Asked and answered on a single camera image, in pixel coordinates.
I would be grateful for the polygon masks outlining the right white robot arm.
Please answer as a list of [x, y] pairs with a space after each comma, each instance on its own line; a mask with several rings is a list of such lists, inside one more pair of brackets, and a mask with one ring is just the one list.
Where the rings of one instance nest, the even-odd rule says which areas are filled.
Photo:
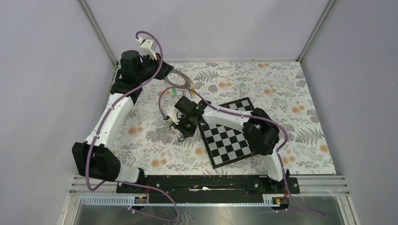
[[249, 99], [221, 106], [181, 97], [166, 110], [166, 117], [172, 120], [171, 127], [182, 134], [181, 141], [199, 129], [214, 168], [262, 155], [270, 189], [281, 193], [287, 188], [288, 170], [283, 167], [277, 149], [281, 128], [264, 110], [253, 108]]

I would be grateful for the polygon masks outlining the metal keyring disc with rings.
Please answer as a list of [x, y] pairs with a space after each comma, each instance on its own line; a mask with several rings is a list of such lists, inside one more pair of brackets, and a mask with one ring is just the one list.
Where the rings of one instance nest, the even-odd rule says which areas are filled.
[[190, 88], [192, 86], [191, 78], [177, 69], [171, 70], [164, 77], [164, 82], [176, 88]]

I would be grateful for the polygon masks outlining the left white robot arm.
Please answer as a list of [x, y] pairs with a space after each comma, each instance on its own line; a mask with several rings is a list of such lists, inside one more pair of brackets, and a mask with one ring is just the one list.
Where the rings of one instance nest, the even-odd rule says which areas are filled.
[[121, 54], [120, 68], [111, 86], [107, 106], [97, 125], [83, 142], [76, 142], [72, 154], [81, 176], [127, 182], [135, 193], [145, 188], [141, 169], [124, 165], [112, 152], [116, 134], [143, 90], [143, 84], [151, 79], [162, 80], [173, 66], [162, 61], [160, 53], [155, 58], [128, 50]]

